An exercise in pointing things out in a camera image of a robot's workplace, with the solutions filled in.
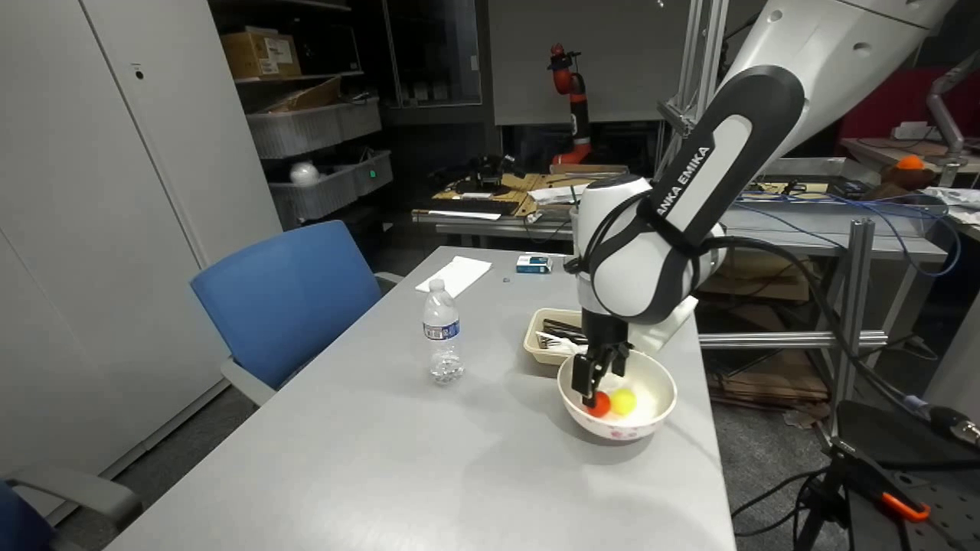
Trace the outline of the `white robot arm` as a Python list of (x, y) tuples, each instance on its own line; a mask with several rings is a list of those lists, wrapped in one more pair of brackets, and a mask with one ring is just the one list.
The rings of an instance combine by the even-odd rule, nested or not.
[(573, 221), (588, 350), (573, 358), (583, 408), (621, 376), (626, 326), (664, 322), (722, 249), (718, 216), (773, 160), (876, 93), (959, 0), (764, 0), (728, 72), (655, 178), (590, 183)]

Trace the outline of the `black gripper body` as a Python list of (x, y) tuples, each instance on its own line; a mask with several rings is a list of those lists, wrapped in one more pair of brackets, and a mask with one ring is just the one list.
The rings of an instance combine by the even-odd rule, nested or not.
[(595, 395), (606, 369), (624, 372), (626, 324), (616, 314), (582, 313), (583, 350), (573, 358), (573, 389)]

